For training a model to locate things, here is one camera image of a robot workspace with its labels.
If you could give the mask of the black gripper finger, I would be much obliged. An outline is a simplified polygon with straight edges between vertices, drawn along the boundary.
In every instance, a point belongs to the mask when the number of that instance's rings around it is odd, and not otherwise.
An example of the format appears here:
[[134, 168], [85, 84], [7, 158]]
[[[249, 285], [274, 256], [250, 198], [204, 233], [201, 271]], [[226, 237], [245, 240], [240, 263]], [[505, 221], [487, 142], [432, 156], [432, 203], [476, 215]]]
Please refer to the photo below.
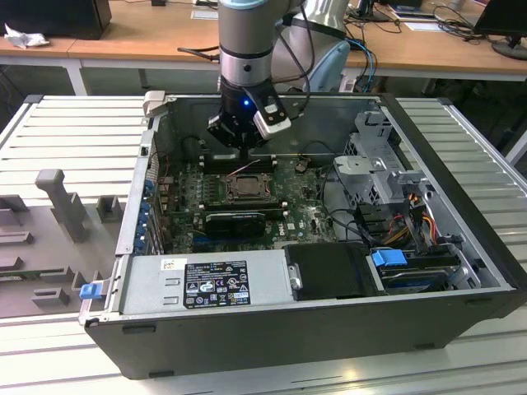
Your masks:
[[223, 146], [236, 149], [240, 159], [246, 158], [245, 130], [235, 116], [210, 118], [207, 131]]
[[249, 157], [254, 149], [261, 148], [267, 143], [268, 141], [259, 134], [254, 134], [252, 137], [249, 137], [245, 142], [245, 157]]

